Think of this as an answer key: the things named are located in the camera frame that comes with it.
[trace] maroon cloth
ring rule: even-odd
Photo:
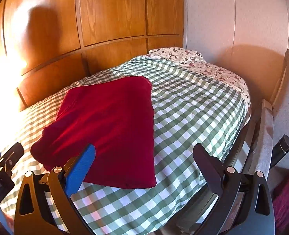
[[[32,156],[51,171],[93,144],[96,158],[84,182],[154,187],[151,89],[142,76],[70,89],[56,120],[32,145]]]
[[[289,176],[273,192],[276,234],[281,234],[289,223]]]

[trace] metal bolt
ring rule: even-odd
[[[32,175],[32,172],[29,170],[25,173],[25,177],[30,177]]]
[[[261,171],[257,171],[257,175],[258,175],[260,178],[262,178],[262,177],[264,176],[263,172],[261,172]]]
[[[229,173],[235,173],[234,167],[231,167],[231,166],[227,167],[227,171],[228,171]]]
[[[62,170],[62,167],[58,166],[58,167],[55,167],[55,168],[53,169],[53,172],[54,172],[54,173],[60,173],[61,170]]]

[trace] green and white gingham blanket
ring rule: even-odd
[[[75,82],[24,111],[23,127],[16,139],[23,145],[24,155],[13,169],[15,187],[1,204],[4,211],[14,215],[26,171],[45,172],[30,155],[30,147],[40,138],[43,127],[54,121],[67,91],[130,75],[145,76],[153,85],[157,185],[124,190],[83,183],[71,199],[97,235],[132,235],[159,229],[196,194],[205,180],[192,157],[194,145],[202,143],[211,155],[224,159],[241,128],[244,101],[240,94],[215,79],[168,60],[138,56]],[[50,195],[47,200],[58,227],[66,229]]]

